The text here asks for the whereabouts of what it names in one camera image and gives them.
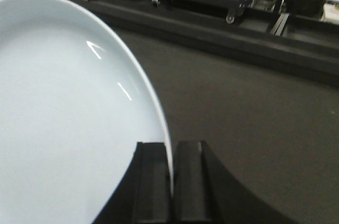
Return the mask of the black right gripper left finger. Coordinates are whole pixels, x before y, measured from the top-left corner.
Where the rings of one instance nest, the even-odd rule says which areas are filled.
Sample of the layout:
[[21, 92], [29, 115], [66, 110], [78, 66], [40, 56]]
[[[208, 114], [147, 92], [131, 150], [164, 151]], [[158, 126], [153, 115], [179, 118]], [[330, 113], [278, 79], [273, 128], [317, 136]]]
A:
[[163, 143], [137, 143], [122, 180], [94, 223], [170, 223], [171, 182]]

